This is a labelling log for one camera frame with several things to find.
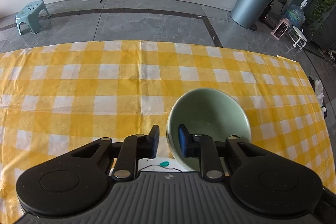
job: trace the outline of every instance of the floor tile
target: floor tile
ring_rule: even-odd
[[[94,39],[138,39],[214,46],[200,19],[142,13],[101,14]]]
[[[327,124],[331,148],[333,150],[334,157],[336,157],[336,118],[333,115],[332,108],[330,103],[325,105],[328,115],[325,119],[325,123]]]
[[[317,49],[317,46],[314,42],[309,42],[305,45],[304,47],[305,50],[311,51],[313,53],[315,53],[316,55],[318,55],[319,57],[322,57],[322,54],[319,52],[319,50]]]
[[[102,9],[105,0],[99,3],[100,0],[64,0],[46,4],[47,10],[50,14],[71,12],[76,10],[91,10]]]
[[[283,37],[280,41],[275,38],[270,38],[264,45],[262,51],[267,55],[280,55],[284,58],[296,61],[301,65],[307,77],[311,76],[313,80],[320,79],[306,53],[298,50],[297,48],[293,48],[292,43],[285,37]]]
[[[15,21],[16,14],[17,13],[0,18],[0,28],[11,25],[11,24],[16,24],[16,21]]]
[[[207,17],[212,17],[212,18],[234,22],[234,20],[230,17],[229,11],[210,7],[210,6],[205,6],[205,5],[201,5],[201,7]]]
[[[80,41],[92,41],[100,14],[76,15],[41,20],[42,29],[32,34],[27,25],[22,25],[22,35],[13,30],[1,49],[9,52],[27,47],[40,47]]]
[[[330,64],[328,61],[319,58],[310,52],[307,52],[307,55],[314,64],[314,67],[317,70],[323,85],[325,87],[336,88],[336,67]]]
[[[257,31],[245,29],[235,22],[209,18],[223,47],[265,53],[263,48],[271,38],[270,31],[265,25],[257,22]]]
[[[104,8],[168,10],[205,15],[201,5],[178,0],[106,0]]]
[[[331,105],[332,105],[332,107],[334,109],[334,113],[335,113],[336,112],[336,98],[334,98],[334,99],[331,100]]]
[[[323,94],[325,95],[324,99],[326,103],[331,102],[334,99],[336,99],[336,88],[335,87],[324,86],[323,88],[324,88]]]
[[[9,35],[13,31],[13,29],[14,28],[9,28],[9,29],[6,29],[4,31],[0,31],[0,50],[3,47],[3,45],[5,44],[7,38],[9,37]]]

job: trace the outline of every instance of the ribbed rubber surface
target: ribbed rubber surface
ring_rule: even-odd
[[[312,215],[271,220],[241,208],[224,185],[202,180],[198,173],[141,172],[131,182],[117,183],[92,210],[63,219],[25,214],[17,224],[314,224]]]

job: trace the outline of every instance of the yellow checkered tablecloth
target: yellow checkered tablecloth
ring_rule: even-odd
[[[185,92],[211,87],[244,109],[252,142],[313,169],[335,192],[319,104],[297,62],[228,48],[145,41],[78,42],[0,55],[0,222],[20,216],[26,169],[100,137],[160,126]]]

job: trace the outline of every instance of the metal screw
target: metal screw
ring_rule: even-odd
[[[114,176],[118,179],[125,179],[131,175],[131,172],[127,170],[118,170],[114,173]]]
[[[210,179],[219,179],[223,174],[218,170],[211,170],[206,173],[207,177]]]

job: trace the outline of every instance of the chair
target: chair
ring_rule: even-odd
[[[50,17],[47,7],[45,6],[43,0],[33,1],[27,4],[19,13],[15,16],[16,25],[19,30],[19,35],[21,35],[20,24],[26,23],[29,26],[32,34],[36,34],[41,30],[41,25],[39,23],[39,13],[45,10],[48,17]]]
[[[297,27],[292,26],[288,34],[294,42],[293,47],[296,48],[296,46],[299,46],[300,51],[302,51],[303,47],[307,43],[307,38],[303,35],[303,33]]]

